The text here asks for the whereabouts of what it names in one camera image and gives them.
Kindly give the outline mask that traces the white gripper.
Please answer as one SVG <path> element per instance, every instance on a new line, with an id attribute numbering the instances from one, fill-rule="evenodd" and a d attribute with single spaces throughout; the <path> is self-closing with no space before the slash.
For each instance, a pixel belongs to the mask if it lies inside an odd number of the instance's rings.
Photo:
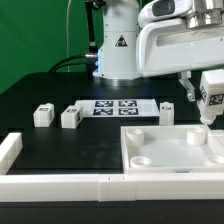
<path id="1" fill-rule="evenodd" d="M 138 72 L 178 73 L 187 99 L 195 101 L 189 70 L 224 64 L 224 0 L 153 0 L 138 16 Z"/>

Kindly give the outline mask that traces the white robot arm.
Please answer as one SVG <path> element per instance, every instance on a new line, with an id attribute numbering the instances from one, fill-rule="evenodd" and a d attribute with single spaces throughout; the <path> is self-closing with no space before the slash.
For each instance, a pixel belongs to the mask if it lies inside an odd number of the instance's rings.
<path id="1" fill-rule="evenodd" d="M 177 73 L 189 100 L 197 69 L 224 65 L 224 0 L 86 0 L 103 10 L 101 47 L 90 39 L 93 79 L 113 86 Z"/>

